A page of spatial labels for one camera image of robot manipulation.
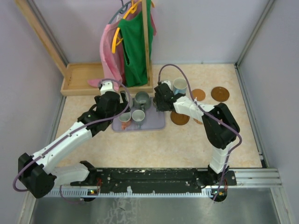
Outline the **orange printed mug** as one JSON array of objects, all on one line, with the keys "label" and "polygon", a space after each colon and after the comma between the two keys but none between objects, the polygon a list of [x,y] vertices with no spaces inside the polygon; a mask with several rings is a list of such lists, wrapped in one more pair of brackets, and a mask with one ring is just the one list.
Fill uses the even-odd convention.
[{"label": "orange printed mug", "polygon": [[131,125],[131,112],[125,112],[118,117],[118,120],[121,122],[121,129],[125,130]]}]

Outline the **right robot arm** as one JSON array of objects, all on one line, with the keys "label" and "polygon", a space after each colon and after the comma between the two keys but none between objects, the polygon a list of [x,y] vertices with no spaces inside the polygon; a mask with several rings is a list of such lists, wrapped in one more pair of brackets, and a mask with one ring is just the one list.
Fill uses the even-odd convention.
[{"label": "right robot arm", "polygon": [[215,185],[222,183],[228,170],[228,156],[238,146],[234,141],[240,137],[240,128],[227,105],[202,104],[185,94],[174,94],[168,84],[162,82],[158,82],[154,90],[158,111],[176,112],[203,123],[207,139],[213,146],[208,165],[209,181]]}]

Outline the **light blue mug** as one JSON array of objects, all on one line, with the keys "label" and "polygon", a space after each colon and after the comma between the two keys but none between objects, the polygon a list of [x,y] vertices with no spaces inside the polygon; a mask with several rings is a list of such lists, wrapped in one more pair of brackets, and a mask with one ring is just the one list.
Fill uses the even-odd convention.
[{"label": "light blue mug", "polygon": [[173,93],[174,95],[177,94],[185,94],[187,89],[187,82],[183,78],[176,78],[173,81]]}]

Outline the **grey blue printed mug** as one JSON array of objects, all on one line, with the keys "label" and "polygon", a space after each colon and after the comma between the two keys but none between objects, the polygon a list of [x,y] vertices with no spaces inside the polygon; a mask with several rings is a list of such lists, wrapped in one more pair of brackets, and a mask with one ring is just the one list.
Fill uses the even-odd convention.
[{"label": "grey blue printed mug", "polygon": [[136,123],[138,129],[140,129],[145,120],[145,112],[143,110],[135,110],[132,113],[132,120]]}]

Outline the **dark green speckled mug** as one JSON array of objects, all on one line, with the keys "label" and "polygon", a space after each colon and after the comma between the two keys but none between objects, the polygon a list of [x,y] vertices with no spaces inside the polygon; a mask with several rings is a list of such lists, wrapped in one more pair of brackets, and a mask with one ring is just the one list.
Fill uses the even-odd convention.
[{"label": "dark green speckled mug", "polygon": [[148,93],[144,91],[140,91],[135,95],[134,102],[133,102],[134,108],[142,111],[146,111],[151,107],[151,98]]}]

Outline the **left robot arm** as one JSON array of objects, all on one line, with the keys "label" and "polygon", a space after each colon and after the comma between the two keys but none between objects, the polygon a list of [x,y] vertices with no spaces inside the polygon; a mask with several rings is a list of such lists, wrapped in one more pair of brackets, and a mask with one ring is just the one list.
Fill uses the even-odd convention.
[{"label": "left robot arm", "polygon": [[98,184],[97,169],[87,161],[74,166],[58,168],[57,164],[73,150],[99,132],[105,131],[113,120],[129,111],[131,96],[127,87],[116,92],[116,80],[104,78],[99,82],[100,95],[95,104],[60,137],[32,155],[22,154],[18,159],[18,174],[13,180],[13,189],[20,191],[20,181],[35,198],[47,195],[54,187],[65,184]]}]

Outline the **small olive green cup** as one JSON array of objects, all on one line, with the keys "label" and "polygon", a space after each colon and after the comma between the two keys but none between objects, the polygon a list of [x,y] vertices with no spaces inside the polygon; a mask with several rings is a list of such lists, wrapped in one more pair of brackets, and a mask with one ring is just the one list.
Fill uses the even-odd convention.
[{"label": "small olive green cup", "polygon": [[155,108],[157,108],[157,102],[156,102],[156,98],[153,98],[153,106],[155,107]]}]

